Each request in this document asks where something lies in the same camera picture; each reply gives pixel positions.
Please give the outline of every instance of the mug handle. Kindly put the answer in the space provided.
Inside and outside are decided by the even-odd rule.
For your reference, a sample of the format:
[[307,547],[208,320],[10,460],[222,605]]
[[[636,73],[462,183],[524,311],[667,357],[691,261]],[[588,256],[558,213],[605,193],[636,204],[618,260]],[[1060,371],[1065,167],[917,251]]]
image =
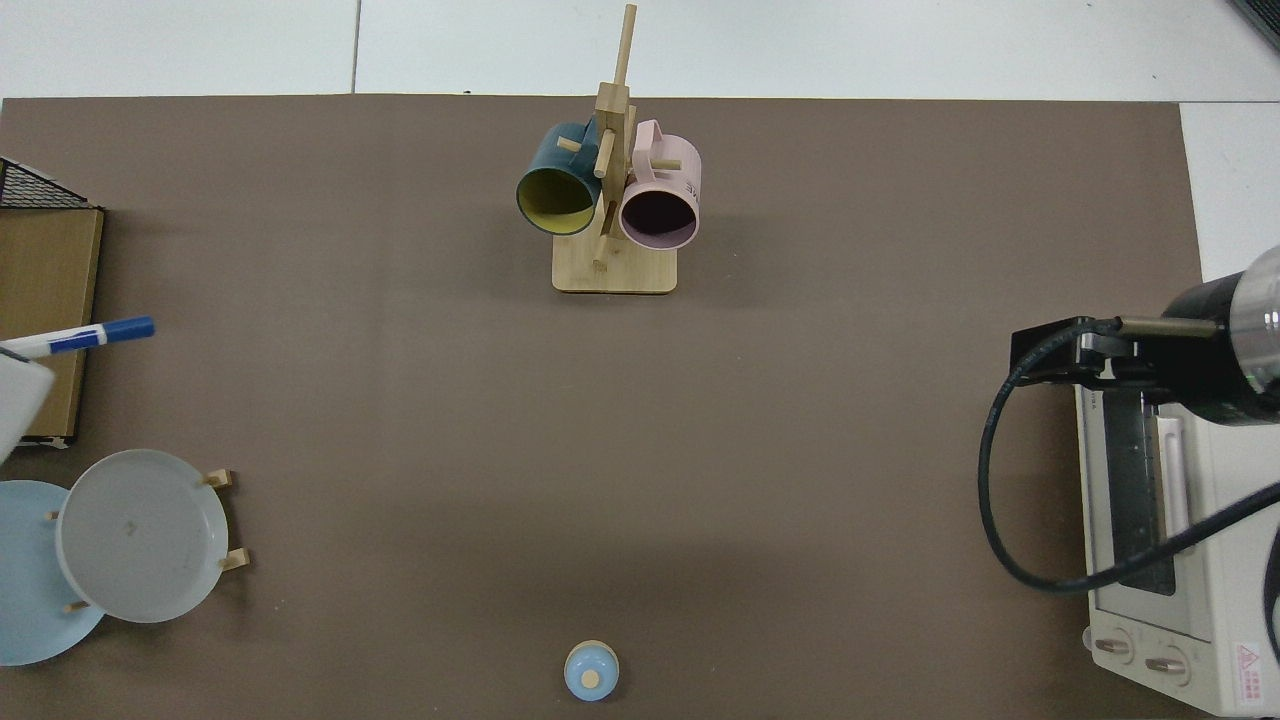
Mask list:
[[636,182],[653,182],[653,146],[662,142],[662,128],[658,120],[644,120],[636,126],[636,145],[631,151],[631,169],[635,170]]

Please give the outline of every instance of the pink mug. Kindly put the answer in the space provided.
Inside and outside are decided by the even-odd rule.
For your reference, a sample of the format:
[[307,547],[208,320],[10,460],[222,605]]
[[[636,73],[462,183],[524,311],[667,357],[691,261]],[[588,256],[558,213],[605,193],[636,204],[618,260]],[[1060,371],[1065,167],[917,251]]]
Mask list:
[[663,135],[658,120],[636,126],[635,179],[618,206],[622,233],[650,250],[676,250],[698,234],[703,159],[687,140]]

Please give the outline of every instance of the cardboard box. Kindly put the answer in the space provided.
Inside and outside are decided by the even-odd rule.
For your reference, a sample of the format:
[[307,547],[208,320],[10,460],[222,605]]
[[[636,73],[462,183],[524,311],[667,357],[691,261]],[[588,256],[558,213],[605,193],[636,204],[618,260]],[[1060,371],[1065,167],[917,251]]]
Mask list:
[[[0,338],[90,323],[102,210],[0,209]],[[76,436],[84,354],[38,360],[55,373],[27,438],[65,446]]]

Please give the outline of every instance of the cup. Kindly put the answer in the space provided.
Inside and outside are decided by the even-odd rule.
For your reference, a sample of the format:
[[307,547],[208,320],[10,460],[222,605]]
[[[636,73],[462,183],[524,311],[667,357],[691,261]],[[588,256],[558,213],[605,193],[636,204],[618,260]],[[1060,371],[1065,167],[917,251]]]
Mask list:
[[703,159],[687,140],[663,135],[658,120],[636,126],[635,181],[618,206],[622,233],[650,250],[676,250],[698,234]]
[[585,229],[600,197],[600,181],[594,174],[599,152],[594,118],[586,124],[559,123],[547,131],[516,186],[516,205],[525,219],[552,234]]

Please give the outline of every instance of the wire basket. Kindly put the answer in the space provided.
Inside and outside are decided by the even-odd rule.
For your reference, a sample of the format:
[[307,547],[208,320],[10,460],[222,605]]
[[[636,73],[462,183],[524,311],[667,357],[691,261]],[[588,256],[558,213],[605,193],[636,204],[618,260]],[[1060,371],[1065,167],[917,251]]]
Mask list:
[[0,208],[46,210],[93,208],[93,205],[36,170],[8,158],[0,158]]

